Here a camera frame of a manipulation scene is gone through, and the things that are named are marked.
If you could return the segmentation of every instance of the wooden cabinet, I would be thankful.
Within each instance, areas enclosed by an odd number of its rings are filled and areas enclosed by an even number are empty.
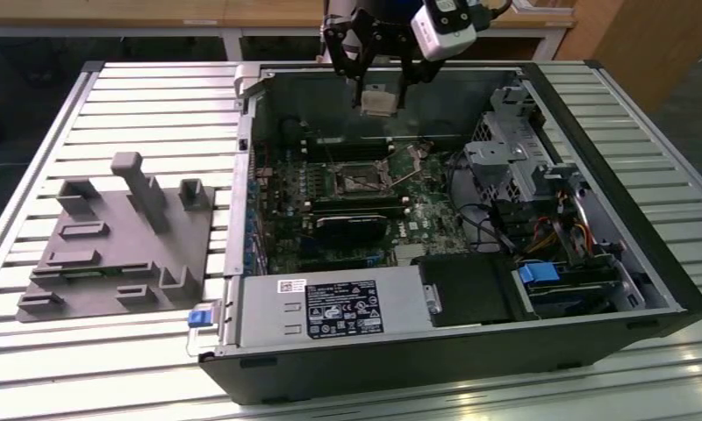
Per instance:
[[[597,60],[654,111],[702,56],[702,0],[576,0],[556,60]]]

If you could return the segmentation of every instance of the white camera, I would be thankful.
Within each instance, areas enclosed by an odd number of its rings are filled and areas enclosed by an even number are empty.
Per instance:
[[[441,12],[456,9],[455,0],[436,0],[435,3]],[[468,0],[468,6],[473,6],[477,3],[477,0]],[[419,43],[419,48],[421,49],[423,57],[428,61],[448,59],[453,55],[460,54],[476,41],[476,30],[472,25],[468,25],[465,29],[460,31],[449,33],[439,33],[435,26],[431,13],[424,5],[412,17],[410,28]]]

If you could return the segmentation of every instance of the white label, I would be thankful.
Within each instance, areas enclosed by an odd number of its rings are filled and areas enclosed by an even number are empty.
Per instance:
[[[185,25],[218,25],[217,20],[205,20],[205,19],[193,19],[193,20],[183,20],[182,21]]]
[[[289,292],[304,292],[306,286],[305,279],[280,279],[278,280],[278,294],[286,294]]]
[[[436,7],[440,11],[453,11],[455,2],[452,0],[436,0]]]

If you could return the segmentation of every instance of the warning label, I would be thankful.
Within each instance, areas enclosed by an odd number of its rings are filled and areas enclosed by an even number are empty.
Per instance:
[[[374,281],[306,285],[304,294],[312,339],[384,332]]]

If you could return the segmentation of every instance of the green circuit board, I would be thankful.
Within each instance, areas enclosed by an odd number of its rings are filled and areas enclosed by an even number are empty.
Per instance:
[[[427,153],[410,141],[393,142],[382,161],[274,163],[262,182],[270,274],[400,264],[394,248],[421,245],[425,254],[468,250],[443,188],[451,153]],[[404,197],[405,214],[389,218],[381,240],[358,247],[313,246],[312,212],[304,203],[365,197]]]

